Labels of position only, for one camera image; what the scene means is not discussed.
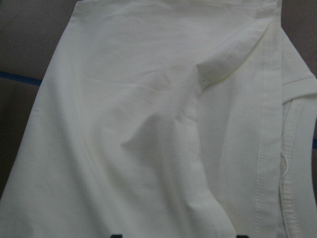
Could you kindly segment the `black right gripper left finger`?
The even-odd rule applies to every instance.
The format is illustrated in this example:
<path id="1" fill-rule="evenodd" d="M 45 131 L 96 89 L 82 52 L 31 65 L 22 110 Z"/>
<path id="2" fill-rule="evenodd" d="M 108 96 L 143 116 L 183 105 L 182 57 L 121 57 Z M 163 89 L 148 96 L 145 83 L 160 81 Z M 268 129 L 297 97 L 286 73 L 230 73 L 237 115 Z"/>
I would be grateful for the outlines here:
<path id="1" fill-rule="evenodd" d="M 122 234 L 112 234 L 110 238 L 122 238 Z"/>

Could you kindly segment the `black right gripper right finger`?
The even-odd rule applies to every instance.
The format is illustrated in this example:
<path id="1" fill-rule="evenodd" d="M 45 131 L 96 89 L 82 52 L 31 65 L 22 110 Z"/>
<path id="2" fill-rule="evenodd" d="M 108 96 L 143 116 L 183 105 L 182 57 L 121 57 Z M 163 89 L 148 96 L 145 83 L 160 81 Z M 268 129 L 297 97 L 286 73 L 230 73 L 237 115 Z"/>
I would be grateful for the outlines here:
<path id="1" fill-rule="evenodd" d="M 236 238 L 249 238 L 249 236 L 248 235 L 240 235 L 240 234 L 238 234 L 236 236 Z"/>

